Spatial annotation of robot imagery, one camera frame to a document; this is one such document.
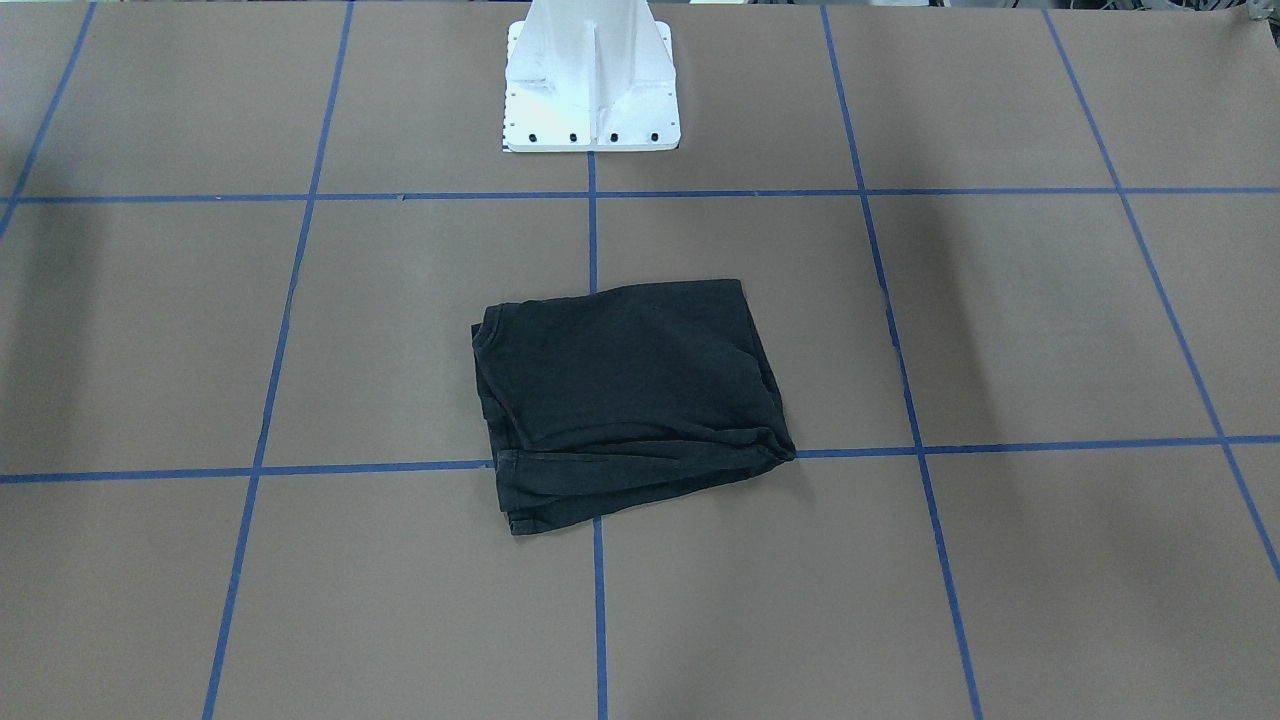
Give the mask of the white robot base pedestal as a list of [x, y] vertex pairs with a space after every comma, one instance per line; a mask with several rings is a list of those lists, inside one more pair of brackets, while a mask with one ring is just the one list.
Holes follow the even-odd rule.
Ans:
[[532, 1], [506, 40], [507, 152], [659, 152], [682, 128], [671, 27], [646, 1]]

